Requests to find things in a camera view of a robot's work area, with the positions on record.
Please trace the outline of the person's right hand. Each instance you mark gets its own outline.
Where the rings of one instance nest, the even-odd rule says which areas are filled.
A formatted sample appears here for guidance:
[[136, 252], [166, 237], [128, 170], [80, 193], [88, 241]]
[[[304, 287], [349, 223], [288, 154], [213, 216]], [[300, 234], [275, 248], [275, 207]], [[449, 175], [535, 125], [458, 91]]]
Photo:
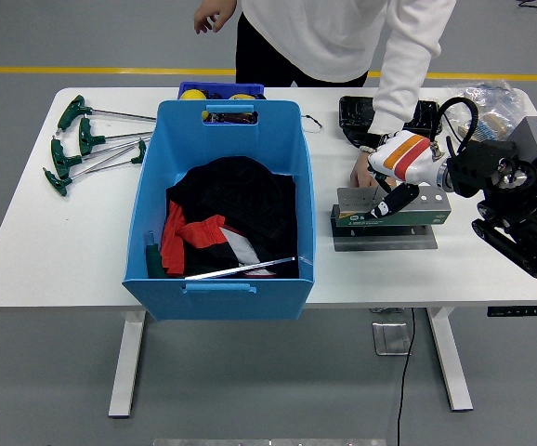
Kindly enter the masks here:
[[194, 12], [194, 31], [197, 34], [218, 33], [230, 20], [236, 6], [236, 0], [203, 0]]

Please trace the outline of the person's left hand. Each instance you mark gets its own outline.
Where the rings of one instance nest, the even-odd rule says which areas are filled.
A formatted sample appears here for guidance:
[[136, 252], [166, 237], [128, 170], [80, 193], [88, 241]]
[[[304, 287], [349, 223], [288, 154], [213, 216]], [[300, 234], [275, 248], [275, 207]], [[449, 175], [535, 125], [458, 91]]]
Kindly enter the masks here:
[[362, 151], [350, 173], [349, 184], [352, 188], [375, 188], [377, 180], [368, 170], [369, 153]]

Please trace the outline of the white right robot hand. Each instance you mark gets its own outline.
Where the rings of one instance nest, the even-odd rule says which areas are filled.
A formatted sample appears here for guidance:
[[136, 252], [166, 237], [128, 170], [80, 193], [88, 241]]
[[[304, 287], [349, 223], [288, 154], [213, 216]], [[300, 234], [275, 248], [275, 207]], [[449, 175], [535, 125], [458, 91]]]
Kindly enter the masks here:
[[418, 197], [422, 184], [452, 191], [447, 159], [436, 142], [408, 130], [389, 138], [368, 155], [368, 164], [376, 174], [392, 177], [399, 185], [370, 211], [369, 219], [396, 214]]

